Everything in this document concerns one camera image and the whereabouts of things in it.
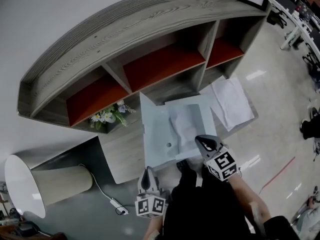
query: white wall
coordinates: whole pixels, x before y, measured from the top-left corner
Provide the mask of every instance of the white wall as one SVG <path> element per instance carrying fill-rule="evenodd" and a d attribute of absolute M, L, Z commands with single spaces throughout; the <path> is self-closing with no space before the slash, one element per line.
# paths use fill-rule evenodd
<path fill-rule="evenodd" d="M 10 154 L 32 167 L 95 136 L 19 117 L 19 82 L 58 38 L 118 1 L 0 0 L 0 180 Z"/>

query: black and white marker cube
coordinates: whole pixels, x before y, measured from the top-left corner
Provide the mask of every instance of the black and white marker cube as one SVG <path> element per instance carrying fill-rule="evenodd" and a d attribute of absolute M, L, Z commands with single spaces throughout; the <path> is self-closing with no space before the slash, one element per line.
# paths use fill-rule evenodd
<path fill-rule="evenodd" d="M 151 195 L 145 199 L 135 201 L 136 215 L 153 218 L 164 214 L 166 199 Z"/>
<path fill-rule="evenodd" d="M 235 154 L 231 149 L 227 149 L 226 147 L 223 147 L 219 155 L 207 160 L 205 164 L 209 172 L 221 181 L 226 180 L 238 171 Z"/>

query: black clothing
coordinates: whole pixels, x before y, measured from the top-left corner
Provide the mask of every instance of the black clothing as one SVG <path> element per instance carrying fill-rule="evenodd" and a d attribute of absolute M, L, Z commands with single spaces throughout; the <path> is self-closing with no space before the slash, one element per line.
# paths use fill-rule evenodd
<path fill-rule="evenodd" d="M 310 121 L 304 121 L 300 131 L 305 140 L 309 138 L 320 138 L 320 116 L 317 115 Z"/>
<path fill-rule="evenodd" d="M 196 187 L 197 173 L 183 172 L 180 183 L 172 191 L 164 225 L 164 239 L 259 240 L 251 234 L 245 214 L 235 193 L 226 182 L 202 169 L 202 187 Z M 283 216 L 264 223 L 270 239 L 298 240 L 298 236 Z"/>

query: artificial flower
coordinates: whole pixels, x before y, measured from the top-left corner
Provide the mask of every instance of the artificial flower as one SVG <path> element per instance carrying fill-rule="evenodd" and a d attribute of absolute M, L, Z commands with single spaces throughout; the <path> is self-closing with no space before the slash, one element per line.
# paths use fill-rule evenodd
<path fill-rule="evenodd" d="M 91 120 L 92 120 L 93 122 L 98 122 L 98 121 L 100 120 L 100 115 L 95 114 L 94 116 L 91 117 Z"/>
<path fill-rule="evenodd" d="M 118 111 L 119 111 L 120 113 L 126 113 L 126 107 L 125 107 L 125 105 L 120 105 L 120 106 L 118 106 Z"/>
<path fill-rule="evenodd" d="M 115 121 L 112 113 L 103 112 L 101 115 L 101 122 L 113 123 Z"/>
<path fill-rule="evenodd" d="M 124 105 L 125 102 L 124 102 L 124 100 L 120 100 L 120 101 L 118 101 L 116 104 L 120 107 L 121 105 Z"/>

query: red line on floor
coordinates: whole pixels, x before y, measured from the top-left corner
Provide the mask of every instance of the red line on floor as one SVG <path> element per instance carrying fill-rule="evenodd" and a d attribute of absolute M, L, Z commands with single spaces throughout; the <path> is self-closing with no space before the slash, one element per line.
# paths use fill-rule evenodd
<path fill-rule="evenodd" d="M 293 160 L 295 160 L 295 156 L 281 169 L 281 171 L 279 171 L 272 179 L 270 179 L 262 188 L 261 188 L 261 190 L 260 190 L 260 192 L 259 192 L 259 195 L 261 194 L 261 192 L 262 192 L 262 190 L 266 187 L 266 186 L 268 186 L 280 173 L 282 173 L 286 168 L 287 168 L 287 166 L 288 165 L 290 165 L 291 164 L 291 162 L 293 161 Z"/>

